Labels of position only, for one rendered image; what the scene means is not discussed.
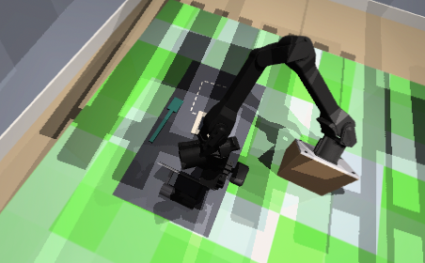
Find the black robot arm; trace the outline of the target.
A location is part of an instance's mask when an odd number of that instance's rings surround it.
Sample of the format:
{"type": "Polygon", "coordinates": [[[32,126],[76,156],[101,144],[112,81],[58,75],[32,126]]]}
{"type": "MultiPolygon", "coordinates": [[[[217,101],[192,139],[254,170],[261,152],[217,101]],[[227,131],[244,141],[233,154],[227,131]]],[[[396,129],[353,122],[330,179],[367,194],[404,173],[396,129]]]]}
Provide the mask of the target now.
{"type": "Polygon", "coordinates": [[[278,42],[253,49],[224,98],[204,116],[198,140],[178,143],[182,170],[203,165],[199,183],[211,189],[223,189],[224,166],[221,170],[206,161],[209,157],[211,162],[222,164],[231,151],[240,149],[237,137],[229,137],[237,113],[265,68],[282,63],[297,73],[320,110],[316,120],[324,136],[314,148],[315,155],[338,165],[345,148],[357,143],[356,123],[338,106],[319,72],[312,40],[287,35],[278,42]]]}

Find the cream square tile with dark centre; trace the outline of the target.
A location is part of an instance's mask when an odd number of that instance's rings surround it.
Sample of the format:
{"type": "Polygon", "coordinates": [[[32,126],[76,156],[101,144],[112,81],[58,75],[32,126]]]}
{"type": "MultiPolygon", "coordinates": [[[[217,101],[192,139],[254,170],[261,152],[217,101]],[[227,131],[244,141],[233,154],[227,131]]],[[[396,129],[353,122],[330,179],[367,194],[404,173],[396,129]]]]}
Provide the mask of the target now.
{"type": "Polygon", "coordinates": [[[204,119],[205,115],[207,115],[207,113],[204,113],[204,112],[201,112],[201,111],[198,112],[197,119],[195,121],[195,124],[193,126],[191,133],[198,135],[200,129],[203,126],[203,119],[204,119]]]}

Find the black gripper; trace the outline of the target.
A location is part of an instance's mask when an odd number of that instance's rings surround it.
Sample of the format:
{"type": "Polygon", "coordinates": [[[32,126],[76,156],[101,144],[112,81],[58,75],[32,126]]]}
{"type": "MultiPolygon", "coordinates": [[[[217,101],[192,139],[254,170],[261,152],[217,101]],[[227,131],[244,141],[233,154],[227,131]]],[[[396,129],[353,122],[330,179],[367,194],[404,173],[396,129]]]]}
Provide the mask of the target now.
{"type": "Polygon", "coordinates": [[[228,178],[228,174],[232,173],[229,181],[237,186],[242,186],[244,184],[244,180],[246,178],[246,175],[249,171],[249,167],[241,162],[237,162],[235,168],[232,168],[233,162],[229,159],[222,163],[222,164],[216,164],[210,161],[209,157],[206,162],[209,162],[212,166],[217,167],[222,170],[222,167],[224,166],[224,178],[228,178]]]}

